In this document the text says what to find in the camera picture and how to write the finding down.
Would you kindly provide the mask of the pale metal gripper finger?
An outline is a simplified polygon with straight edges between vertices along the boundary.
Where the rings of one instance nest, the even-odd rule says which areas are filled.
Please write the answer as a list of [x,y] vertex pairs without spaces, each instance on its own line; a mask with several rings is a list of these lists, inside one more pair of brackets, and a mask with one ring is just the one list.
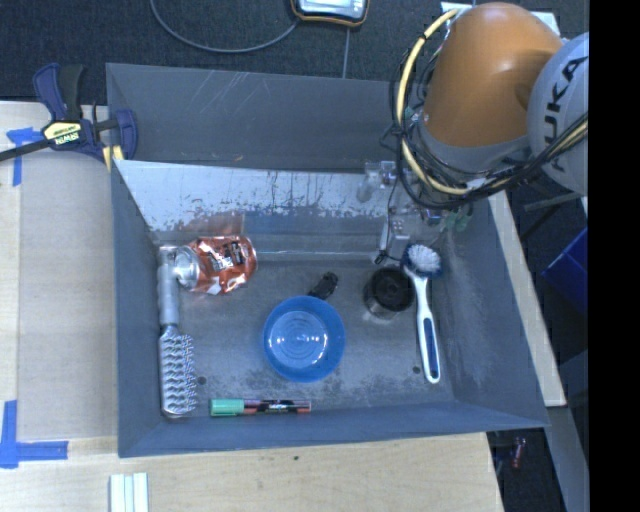
[[383,190],[396,184],[397,167],[393,161],[366,162],[364,177],[358,184],[356,197],[361,203],[372,199],[377,190]]
[[410,234],[405,223],[388,218],[383,223],[379,239],[379,256],[383,259],[400,260],[409,240]]

